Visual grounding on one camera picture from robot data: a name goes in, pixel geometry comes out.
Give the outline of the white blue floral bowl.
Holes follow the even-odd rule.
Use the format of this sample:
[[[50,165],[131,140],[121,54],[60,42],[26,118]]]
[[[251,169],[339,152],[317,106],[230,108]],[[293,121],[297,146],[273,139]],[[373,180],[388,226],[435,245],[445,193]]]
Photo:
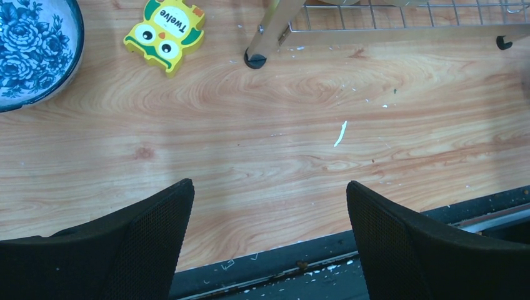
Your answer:
[[[59,94],[84,51],[77,1],[1,1],[1,112]]]

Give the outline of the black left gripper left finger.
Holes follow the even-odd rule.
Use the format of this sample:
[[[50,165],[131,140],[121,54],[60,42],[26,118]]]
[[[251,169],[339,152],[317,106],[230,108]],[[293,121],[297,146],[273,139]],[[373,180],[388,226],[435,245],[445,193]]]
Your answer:
[[[167,299],[193,201],[183,179],[51,236],[1,241],[1,298]]]

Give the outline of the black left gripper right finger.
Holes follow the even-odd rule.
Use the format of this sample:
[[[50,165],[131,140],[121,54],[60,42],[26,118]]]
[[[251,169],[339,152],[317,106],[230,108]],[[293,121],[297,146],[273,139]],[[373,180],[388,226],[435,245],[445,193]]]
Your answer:
[[[463,231],[357,181],[347,210],[371,299],[528,299],[529,246]]]

